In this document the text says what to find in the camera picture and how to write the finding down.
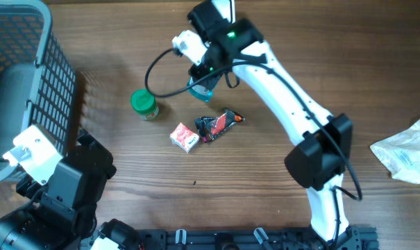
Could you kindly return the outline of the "beige PanTree snack pouch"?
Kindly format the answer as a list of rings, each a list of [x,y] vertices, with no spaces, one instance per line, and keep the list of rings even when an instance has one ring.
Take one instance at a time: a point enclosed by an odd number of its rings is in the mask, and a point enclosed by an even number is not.
[[[420,119],[408,129],[373,143],[370,150],[393,179],[420,184]]]

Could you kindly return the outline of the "black red snack packet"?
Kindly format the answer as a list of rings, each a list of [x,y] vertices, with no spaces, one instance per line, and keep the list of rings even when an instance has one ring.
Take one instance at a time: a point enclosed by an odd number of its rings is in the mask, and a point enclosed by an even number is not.
[[[198,134],[205,143],[217,139],[231,126],[244,122],[245,118],[234,110],[224,108],[224,113],[218,117],[198,117],[194,120]]]

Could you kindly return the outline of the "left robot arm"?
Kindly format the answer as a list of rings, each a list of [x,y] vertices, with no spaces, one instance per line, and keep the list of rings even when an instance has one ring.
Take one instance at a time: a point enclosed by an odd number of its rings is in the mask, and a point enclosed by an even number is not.
[[[117,219],[99,226],[97,203],[117,169],[112,154],[85,129],[45,185],[26,177],[17,186],[30,201],[0,219],[0,249],[139,249],[137,232]]]

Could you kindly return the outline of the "red white packet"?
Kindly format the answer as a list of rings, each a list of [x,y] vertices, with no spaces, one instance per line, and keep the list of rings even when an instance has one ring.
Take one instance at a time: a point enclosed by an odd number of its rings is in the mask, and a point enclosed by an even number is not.
[[[169,138],[173,144],[178,145],[186,153],[198,144],[200,137],[186,127],[183,123],[180,123],[170,134]]]

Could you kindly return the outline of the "blue bottle with white cap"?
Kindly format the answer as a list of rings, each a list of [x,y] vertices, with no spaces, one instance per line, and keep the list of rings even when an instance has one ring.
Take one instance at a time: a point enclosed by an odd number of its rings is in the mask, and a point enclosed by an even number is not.
[[[197,99],[209,102],[213,96],[212,90],[208,90],[202,85],[194,85],[193,87],[188,89],[188,92],[191,93]]]

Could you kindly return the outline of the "green lid jar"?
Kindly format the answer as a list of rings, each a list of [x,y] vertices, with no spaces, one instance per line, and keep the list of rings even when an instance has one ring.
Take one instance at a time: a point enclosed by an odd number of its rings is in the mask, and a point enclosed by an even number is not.
[[[131,95],[131,106],[143,120],[154,119],[159,113],[155,97],[146,89],[136,90]]]

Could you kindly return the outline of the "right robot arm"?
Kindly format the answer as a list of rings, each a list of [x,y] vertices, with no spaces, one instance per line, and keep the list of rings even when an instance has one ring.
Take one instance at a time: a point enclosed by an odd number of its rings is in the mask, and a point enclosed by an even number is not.
[[[294,148],[285,157],[292,178],[308,195],[311,228],[331,249],[349,227],[342,197],[344,172],[354,184],[350,164],[353,124],[319,105],[280,64],[271,45],[248,19],[235,19],[232,1],[203,1],[187,14],[193,31],[182,52],[192,61],[188,90],[209,101],[219,79],[234,73],[264,101]]]

